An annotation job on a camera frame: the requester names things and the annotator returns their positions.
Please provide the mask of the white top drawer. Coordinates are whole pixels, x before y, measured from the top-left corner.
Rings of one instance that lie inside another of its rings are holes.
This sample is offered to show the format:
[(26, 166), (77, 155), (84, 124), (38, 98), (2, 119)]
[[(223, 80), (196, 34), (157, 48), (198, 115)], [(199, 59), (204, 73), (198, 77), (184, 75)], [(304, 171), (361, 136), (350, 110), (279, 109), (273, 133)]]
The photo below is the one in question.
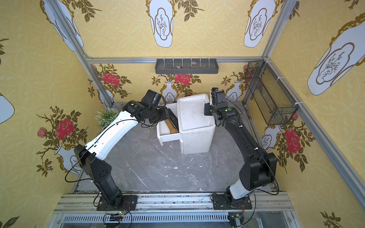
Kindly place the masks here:
[[(177, 116), (177, 103), (167, 104), (167, 108), (170, 108), (175, 116)], [(159, 122), (157, 125), (157, 138), (161, 146), (165, 142), (171, 142), (181, 140), (182, 135), (180, 133), (171, 134), (165, 121)]]

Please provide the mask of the wooden rolling pin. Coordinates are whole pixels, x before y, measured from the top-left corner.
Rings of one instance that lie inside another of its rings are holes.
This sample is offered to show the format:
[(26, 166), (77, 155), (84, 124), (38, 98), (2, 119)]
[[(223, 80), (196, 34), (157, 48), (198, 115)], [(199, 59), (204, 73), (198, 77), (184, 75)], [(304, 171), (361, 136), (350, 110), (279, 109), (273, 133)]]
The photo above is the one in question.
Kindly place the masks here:
[(174, 127), (174, 125), (172, 124), (172, 122), (169, 119), (165, 120), (165, 123), (170, 131), (170, 134), (177, 134), (179, 133), (179, 131)]

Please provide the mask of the black microphone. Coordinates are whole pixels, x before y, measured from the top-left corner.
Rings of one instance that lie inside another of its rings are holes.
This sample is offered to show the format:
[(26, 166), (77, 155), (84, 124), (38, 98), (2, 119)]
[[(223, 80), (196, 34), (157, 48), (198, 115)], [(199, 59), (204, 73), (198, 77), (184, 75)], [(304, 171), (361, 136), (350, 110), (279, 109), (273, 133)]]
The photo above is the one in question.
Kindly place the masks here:
[(176, 115), (173, 113), (173, 111), (170, 108), (168, 108), (167, 111), (168, 111), (168, 114), (169, 114), (169, 120), (170, 120), (170, 122), (172, 123), (172, 125), (177, 130), (179, 130), (178, 118), (176, 117)]

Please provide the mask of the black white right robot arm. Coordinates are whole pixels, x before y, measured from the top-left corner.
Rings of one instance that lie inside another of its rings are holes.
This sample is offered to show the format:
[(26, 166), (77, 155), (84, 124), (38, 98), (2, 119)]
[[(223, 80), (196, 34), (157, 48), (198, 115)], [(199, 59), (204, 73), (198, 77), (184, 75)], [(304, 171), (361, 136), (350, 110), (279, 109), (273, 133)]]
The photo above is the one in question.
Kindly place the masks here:
[(277, 158), (267, 153), (244, 125), (240, 111), (229, 107), (223, 90), (211, 90), (211, 102), (204, 105), (204, 114), (214, 117), (216, 126), (223, 126), (237, 144), (244, 164), (239, 172), (239, 180), (228, 187), (230, 200), (239, 200), (262, 187), (277, 184)]

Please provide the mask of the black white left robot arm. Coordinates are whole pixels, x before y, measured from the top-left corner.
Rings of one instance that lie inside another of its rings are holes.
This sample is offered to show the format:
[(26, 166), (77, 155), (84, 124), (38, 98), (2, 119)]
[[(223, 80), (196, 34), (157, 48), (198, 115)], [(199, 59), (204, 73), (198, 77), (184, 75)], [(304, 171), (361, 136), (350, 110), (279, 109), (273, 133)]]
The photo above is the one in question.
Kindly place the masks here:
[(168, 117), (165, 97), (149, 89), (140, 102), (132, 100), (125, 104), (116, 119), (94, 140), (85, 146), (78, 144), (74, 148), (77, 164), (94, 182), (110, 206), (121, 206), (124, 201), (121, 190), (112, 178), (112, 167), (105, 161), (107, 155), (137, 124), (151, 127)]

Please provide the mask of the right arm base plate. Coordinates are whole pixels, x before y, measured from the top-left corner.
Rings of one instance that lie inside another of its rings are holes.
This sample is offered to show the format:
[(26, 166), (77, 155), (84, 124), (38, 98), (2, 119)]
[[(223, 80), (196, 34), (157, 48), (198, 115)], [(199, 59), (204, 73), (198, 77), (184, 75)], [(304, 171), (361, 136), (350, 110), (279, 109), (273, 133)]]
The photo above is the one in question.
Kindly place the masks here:
[(214, 210), (251, 210), (252, 203), (249, 197), (234, 199), (227, 193), (217, 194), (212, 193), (210, 200), (213, 203)]

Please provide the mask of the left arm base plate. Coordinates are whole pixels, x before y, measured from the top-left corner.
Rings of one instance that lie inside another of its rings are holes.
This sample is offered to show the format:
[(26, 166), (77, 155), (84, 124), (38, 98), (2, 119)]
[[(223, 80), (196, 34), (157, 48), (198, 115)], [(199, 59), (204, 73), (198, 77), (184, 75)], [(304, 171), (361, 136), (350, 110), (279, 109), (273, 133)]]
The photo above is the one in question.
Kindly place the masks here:
[(98, 202), (97, 211), (134, 211), (137, 204), (137, 195), (123, 195), (113, 200), (111, 204), (101, 196)]

